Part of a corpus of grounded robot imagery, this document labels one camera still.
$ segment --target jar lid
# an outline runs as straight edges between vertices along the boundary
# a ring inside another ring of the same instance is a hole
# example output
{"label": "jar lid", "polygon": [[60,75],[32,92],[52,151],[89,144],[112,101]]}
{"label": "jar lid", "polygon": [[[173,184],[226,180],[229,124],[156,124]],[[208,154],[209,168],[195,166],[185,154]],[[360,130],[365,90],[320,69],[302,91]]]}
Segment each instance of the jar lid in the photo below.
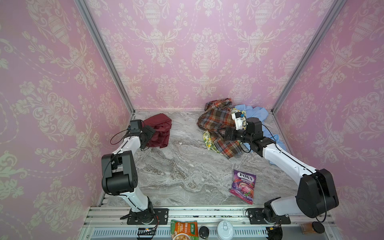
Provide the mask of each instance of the jar lid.
{"label": "jar lid", "polygon": [[321,222],[313,222],[312,223],[312,228],[315,232],[317,233],[323,233],[325,232],[324,226],[321,224]]}
{"label": "jar lid", "polygon": [[199,229],[199,235],[202,239],[206,239],[209,236],[209,229],[206,226],[201,226]]}
{"label": "jar lid", "polygon": [[221,221],[217,226],[217,235],[220,240],[231,240],[234,233],[233,226],[228,221]]}

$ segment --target black lid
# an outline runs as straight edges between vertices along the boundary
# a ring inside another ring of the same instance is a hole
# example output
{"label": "black lid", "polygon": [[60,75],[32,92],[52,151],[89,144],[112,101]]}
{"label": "black lid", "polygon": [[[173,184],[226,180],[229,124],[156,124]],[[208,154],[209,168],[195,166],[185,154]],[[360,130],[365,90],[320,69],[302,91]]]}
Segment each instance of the black lid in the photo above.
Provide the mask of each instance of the black lid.
{"label": "black lid", "polygon": [[206,226],[201,226],[199,230],[199,235],[202,239],[206,239],[209,236],[209,229]]}
{"label": "black lid", "polygon": [[312,223],[312,228],[315,232],[317,233],[323,233],[325,232],[324,226],[321,224],[321,222],[313,222]]}

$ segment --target white bottle cap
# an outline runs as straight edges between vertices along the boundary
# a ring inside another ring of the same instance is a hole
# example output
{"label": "white bottle cap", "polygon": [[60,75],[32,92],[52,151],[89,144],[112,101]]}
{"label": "white bottle cap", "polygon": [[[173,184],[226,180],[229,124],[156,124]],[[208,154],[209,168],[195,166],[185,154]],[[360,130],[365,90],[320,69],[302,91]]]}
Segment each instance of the white bottle cap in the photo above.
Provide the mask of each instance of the white bottle cap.
{"label": "white bottle cap", "polygon": [[220,240],[231,240],[233,238],[234,229],[230,222],[221,221],[217,226],[217,235]]}

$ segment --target pile of clothes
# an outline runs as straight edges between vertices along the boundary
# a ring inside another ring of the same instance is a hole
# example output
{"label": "pile of clothes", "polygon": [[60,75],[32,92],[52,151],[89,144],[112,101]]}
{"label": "pile of clothes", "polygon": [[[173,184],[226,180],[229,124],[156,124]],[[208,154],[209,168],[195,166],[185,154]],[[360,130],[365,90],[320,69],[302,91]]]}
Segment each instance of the pile of clothes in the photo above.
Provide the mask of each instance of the pile of clothes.
{"label": "pile of clothes", "polygon": [[[200,129],[204,130],[203,141],[205,142],[207,149],[224,155],[226,158],[231,158],[236,154],[239,154],[241,150],[240,141],[224,141],[224,133],[226,127],[235,127],[235,122],[232,119],[232,113],[241,112],[243,120],[243,129],[245,129],[247,118],[258,118],[262,123],[268,117],[268,111],[261,107],[245,106],[244,104],[236,105],[232,107],[232,101],[230,98],[215,100],[205,104],[205,112],[199,117],[197,125]],[[265,137],[275,139],[276,143],[284,150],[286,147],[282,143],[277,134],[273,137],[270,132],[264,127],[263,132]],[[248,150],[250,146],[248,143],[244,144]]]}

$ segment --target black cable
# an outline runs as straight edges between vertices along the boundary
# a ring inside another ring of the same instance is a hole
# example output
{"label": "black cable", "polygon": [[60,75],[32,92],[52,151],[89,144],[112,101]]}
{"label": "black cable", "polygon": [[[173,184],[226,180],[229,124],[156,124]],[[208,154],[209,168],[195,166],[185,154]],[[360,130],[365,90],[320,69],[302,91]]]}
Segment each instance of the black cable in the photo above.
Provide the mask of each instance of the black cable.
{"label": "black cable", "polygon": [[277,221],[275,222],[275,224],[272,226],[273,228],[276,227],[276,228],[279,228],[281,227],[281,219],[280,219],[280,225],[277,226]]}
{"label": "black cable", "polygon": [[322,221],[319,221],[319,220],[317,219],[317,217],[316,217],[316,220],[317,220],[318,222],[325,222],[325,219],[327,218],[327,204],[326,204],[326,202],[325,202],[324,190],[323,190],[323,187],[322,187],[321,184],[320,184],[320,181],[319,181],[318,177],[315,175],[314,172],[312,172],[312,171],[309,170],[307,167],[303,166],[302,164],[300,164],[299,162],[297,162],[297,161],[295,161],[293,158],[291,158],[289,155],[287,155],[285,152],[283,152],[282,149],[279,149],[279,148],[277,147],[277,144],[276,144],[276,139],[275,139],[275,137],[273,136],[273,134],[271,133],[271,131],[268,129],[267,126],[265,126],[264,124],[262,124],[262,125],[263,125],[263,126],[268,130],[268,132],[271,134],[273,140],[275,141],[275,146],[276,146],[277,150],[279,150],[279,151],[282,152],[285,156],[287,156],[287,157],[289,157],[290,159],[292,159],[295,163],[299,164],[300,166],[302,166],[303,168],[307,169],[307,170],[310,171],[312,174],[314,174],[314,176],[315,176],[314,179],[315,179],[315,181],[319,184],[320,189],[321,189],[321,193],[323,194],[323,198],[324,198],[324,207],[325,207],[325,216],[324,216],[324,219],[323,219]]}
{"label": "black cable", "polygon": [[249,215],[247,216],[247,212],[249,211],[249,209],[245,210],[245,216],[246,217],[249,217]]}
{"label": "black cable", "polygon": [[147,151],[148,149],[149,149],[149,146],[145,150],[140,149],[140,151],[144,152],[144,151]]}
{"label": "black cable", "polygon": [[157,223],[156,223],[156,226],[153,228],[154,233],[153,233],[152,237],[149,240],[152,240],[152,238],[156,235],[157,227],[159,226],[159,217],[157,215],[155,215],[155,217],[157,218]]}
{"label": "black cable", "polygon": [[105,167],[104,171],[103,171],[103,175],[101,176],[101,185],[103,184],[103,178],[104,178],[104,174],[105,174],[105,171],[107,171],[107,168],[108,168],[108,165],[117,157],[117,155],[120,153],[120,151],[122,150],[122,148],[125,146],[125,144],[127,144],[128,141],[126,141],[124,143],[124,145],[118,150],[118,152],[110,159],[110,161],[108,162],[107,166]]}
{"label": "black cable", "polygon": [[249,147],[249,151],[248,151],[248,152],[246,152],[246,151],[241,147],[241,144],[240,144],[240,148],[241,148],[241,150],[242,150],[243,152],[245,152],[245,153],[250,153],[250,152],[251,152],[251,147]]}
{"label": "black cable", "polygon": [[118,144],[119,142],[121,142],[121,140],[123,140],[124,136],[123,136],[123,137],[120,139],[120,141],[118,141],[117,143],[112,143],[112,139],[113,139],[114,137],[116,137],[116,135],[118,135],[119,133],[122,133],[122,132],[127,131],[127,130],[128,130],[128,129],[124,129],[123,131],[116,133],[116,134],[111,138],[111,140],[109,141],[109,143],[112,144],[112,145],[116,145],[116,144]]}

